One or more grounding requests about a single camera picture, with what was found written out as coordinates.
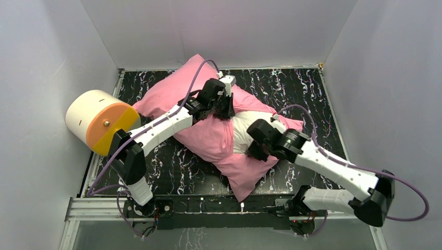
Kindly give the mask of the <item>pink pillowcase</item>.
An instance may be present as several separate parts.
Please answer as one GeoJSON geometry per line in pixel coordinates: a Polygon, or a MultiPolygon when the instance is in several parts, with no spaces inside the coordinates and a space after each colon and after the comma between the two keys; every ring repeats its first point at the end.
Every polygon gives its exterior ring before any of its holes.
{"type": "MultiPolygon", "coordinates": [[[[198,70],[204,58],[191,57],[182,67],[154,84],[133,107],[141,115],[156,119],[172,109],[184,98],[189,88],[202,89],[206,80],[216,78],[217,71],[205,64],[198,70]]],[[[174,135],[174,138],[203,160],[216,166],[226,176],[238,201],[245,200],[258,181],[274,167],[278,159],[270,156],[259,161],[245,154],[252,143],[247,128],[257,119],[270,121],[276,113],[273,107],[238,86],[232,87],[235,116],[219,120],[209,116],[190,128],[174,135]]]]}

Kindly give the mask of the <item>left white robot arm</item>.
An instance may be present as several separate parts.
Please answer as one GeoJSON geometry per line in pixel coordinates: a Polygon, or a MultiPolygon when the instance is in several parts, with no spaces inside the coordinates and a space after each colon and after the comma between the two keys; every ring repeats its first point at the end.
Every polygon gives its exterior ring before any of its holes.
{"type": "Polygon", "coordinates": [[[107,164],[121,177],[135,210],[149,217],[156,211],[154,195],[145,178],[146,156],[174,134],[212,116],[226,120],[235,115],[232,87],[234,76],[210,78],[203,88],[189,92],[170,111],[131,131],[113,135],[107,164]]]}

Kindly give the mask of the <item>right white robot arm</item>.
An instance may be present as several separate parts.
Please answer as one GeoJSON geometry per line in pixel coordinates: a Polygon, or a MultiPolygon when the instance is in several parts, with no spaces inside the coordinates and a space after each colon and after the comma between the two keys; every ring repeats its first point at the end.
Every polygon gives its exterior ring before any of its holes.
{"type": "Polygon", "coordinates": [[[286,160],[315,171],[341,186],[340,190],[319,189],[303,185],[290,199],[279,198],[270,211],[278,216],[306,216],[319,210],[338,211],[356,216],[362,222],[383,226],[395,194],[391,172],[369,174],[348,165],[340,165],[325,155],[312,139],[281,122],[258,119],[247,128],[252,143],[246,153],[261,161],[269,156],[286,160]]]}

